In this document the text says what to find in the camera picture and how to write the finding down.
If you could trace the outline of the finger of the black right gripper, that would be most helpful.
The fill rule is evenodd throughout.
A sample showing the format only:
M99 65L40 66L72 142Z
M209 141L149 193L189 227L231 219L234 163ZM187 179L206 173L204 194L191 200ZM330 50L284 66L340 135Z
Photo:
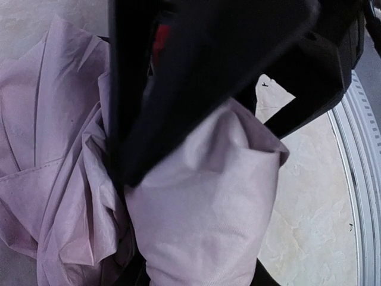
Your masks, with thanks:
M137 185L315 20L314 1L110 1L113 181Z

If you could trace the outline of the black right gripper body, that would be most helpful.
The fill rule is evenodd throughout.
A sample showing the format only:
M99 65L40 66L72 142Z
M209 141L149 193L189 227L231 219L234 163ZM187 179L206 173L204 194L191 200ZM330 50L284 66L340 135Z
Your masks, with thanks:
M334 107L364 39L361 1L192 1L180 6L149 96L155 138L183 139L266 74L294 96L266 126L279 138Z

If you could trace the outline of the pink and black folding umbrella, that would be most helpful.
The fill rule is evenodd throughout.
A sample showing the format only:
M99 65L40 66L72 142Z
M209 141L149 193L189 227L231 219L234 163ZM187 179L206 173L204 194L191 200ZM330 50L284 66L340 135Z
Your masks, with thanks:
M109 46L55 18L1 64L2 285L274 285L257 256L286 147L230 99L142 182L107 170Z

